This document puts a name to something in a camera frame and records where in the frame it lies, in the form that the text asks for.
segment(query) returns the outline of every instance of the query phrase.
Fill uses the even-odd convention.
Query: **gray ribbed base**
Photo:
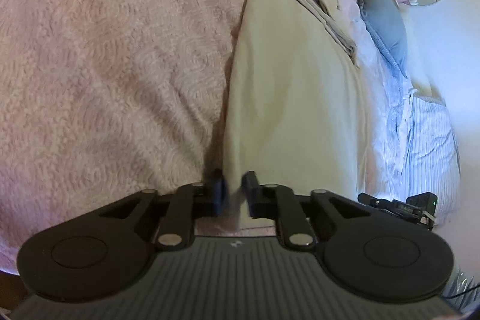
[[[439,298],[391,305],[356,297],[313,255],[286,250],[276,238],[196,238],[187,250],[160,253],[138,283],[111,298],[62,304],[32,296],[11,318],[431,320],[454,313]]]

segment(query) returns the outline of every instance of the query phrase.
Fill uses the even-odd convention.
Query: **folded cloth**
[[[247,0],[234,55],[224,173],[296,193],[355,198],[364,186],[368,127],[355,45],[337,24],[338,0]],[[267,226],[249,220],[241,227]]]

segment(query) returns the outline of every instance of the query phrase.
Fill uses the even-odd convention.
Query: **gray pillow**
[[[407,33],[393,0],[358,0],[360,14],[387,63],[407,77]]]

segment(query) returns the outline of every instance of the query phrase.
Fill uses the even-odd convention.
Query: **black circular pad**
[[[392,216],[345,219],[323,261],[348,290],[381,302],[415,302],[440,293],[453,269],[447,243]]]
[[[126,221],[70,220],[23,244],[17,266],[26,287],[55,301],[91,301],[134,283],[152,249]]]
[[[384,267],[407,267],[420,257],[419,247],[411,240],[398,236],[379,236],[363,248],[367,259]]]
[[[52,258],[59,265],[71,269],[91,267],[107,255],[107,245],[89,236],[68,238],[57,243],[52,250]]]

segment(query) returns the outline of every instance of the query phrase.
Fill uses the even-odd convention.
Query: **logo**
[[[231,242],[230,242],[230,245],[231,245],[233,248],[238,248],[238,247],[243,246],[243,241],[241,241],[241,240],[234,240],[234,241],[231,241]]]

